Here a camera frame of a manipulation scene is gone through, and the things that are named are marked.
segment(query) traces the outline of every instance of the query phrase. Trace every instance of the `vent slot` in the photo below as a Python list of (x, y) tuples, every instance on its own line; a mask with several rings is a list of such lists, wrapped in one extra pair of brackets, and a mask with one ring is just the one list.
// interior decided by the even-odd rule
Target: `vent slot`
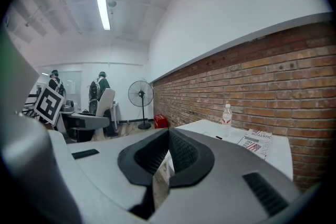
[(269, 216), (276, 215), (288, 206), (288, 203), (259, 173), (244, 175), (243, 179)]

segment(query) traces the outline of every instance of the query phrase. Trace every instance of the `red container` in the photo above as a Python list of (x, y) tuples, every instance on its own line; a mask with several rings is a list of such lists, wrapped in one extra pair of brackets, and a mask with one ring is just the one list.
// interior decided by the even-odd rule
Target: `red container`
[(168, 123), (167, 123), (167, 119), (159, 114), (159, 115), (155, 115), (154, 116), (154, 128), (167, 128), (168, 127)]

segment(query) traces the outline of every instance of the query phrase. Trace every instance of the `water bottle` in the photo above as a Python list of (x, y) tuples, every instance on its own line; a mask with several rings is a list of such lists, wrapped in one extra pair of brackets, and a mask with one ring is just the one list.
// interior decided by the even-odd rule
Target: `water bottle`
[(223, 111), (223, 119), (222, 119), (222, 128), (224, 129), (224, 134), (223, 134), (224, 137), (228, 137), (230, 135), (231, 121), (232, 121), (231, 105), (225, 104), (225, 109)]

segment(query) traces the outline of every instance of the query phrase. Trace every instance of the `fan base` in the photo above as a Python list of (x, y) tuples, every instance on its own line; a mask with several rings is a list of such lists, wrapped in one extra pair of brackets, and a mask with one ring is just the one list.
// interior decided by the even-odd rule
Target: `fan base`
[(149, 129), (151, 127), (151, 124), (150, 123), (141, 123), (138, 125), (138, 128), (141, 129), (141, 130), (146, 130), (146, 129)]

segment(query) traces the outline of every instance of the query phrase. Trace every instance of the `fluorescent light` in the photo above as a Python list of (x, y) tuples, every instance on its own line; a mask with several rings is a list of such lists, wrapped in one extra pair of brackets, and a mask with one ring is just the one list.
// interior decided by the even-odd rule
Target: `fluorescent light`
[(97, 0), (101, 22), (105, 30), (111, 30), (106, 0)]

